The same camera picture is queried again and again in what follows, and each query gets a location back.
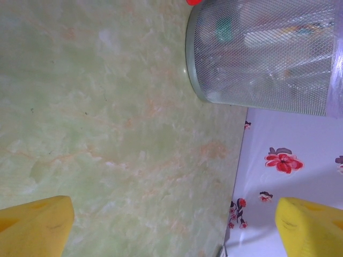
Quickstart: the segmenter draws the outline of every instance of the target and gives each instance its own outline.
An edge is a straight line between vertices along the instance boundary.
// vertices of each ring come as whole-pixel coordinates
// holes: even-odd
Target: plastic bag
[[[343,118],[343,0],[335,1],[332,71],[326,100],[326,115]]]

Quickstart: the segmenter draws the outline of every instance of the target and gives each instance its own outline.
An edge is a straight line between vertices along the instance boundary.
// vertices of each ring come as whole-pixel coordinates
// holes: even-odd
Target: wire mesh waste basket
[[[193,89],[213,103],[325,116],[342,5],[203,1],[191,12],[186,35]]]

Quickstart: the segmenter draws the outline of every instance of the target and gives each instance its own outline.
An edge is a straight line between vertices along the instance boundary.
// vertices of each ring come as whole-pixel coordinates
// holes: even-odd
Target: yellow plastic piece
[[[73,221],[68,196],[0,210],[0,256],[60,257]]]
[[[288,257],[343,256],[343,210],[281,198],[275,222]]]

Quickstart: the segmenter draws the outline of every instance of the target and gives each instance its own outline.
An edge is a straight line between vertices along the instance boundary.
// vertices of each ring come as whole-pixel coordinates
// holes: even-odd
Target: floor
[[[342,119],[248,110],[227,226],[229,257],[287,256],[274,223],[281,197],[343,209],[342,131]]]
[[[213,257],[247,110],[193,92],[186,1],[0,5],[0,208],[69,195],[64,257]]]

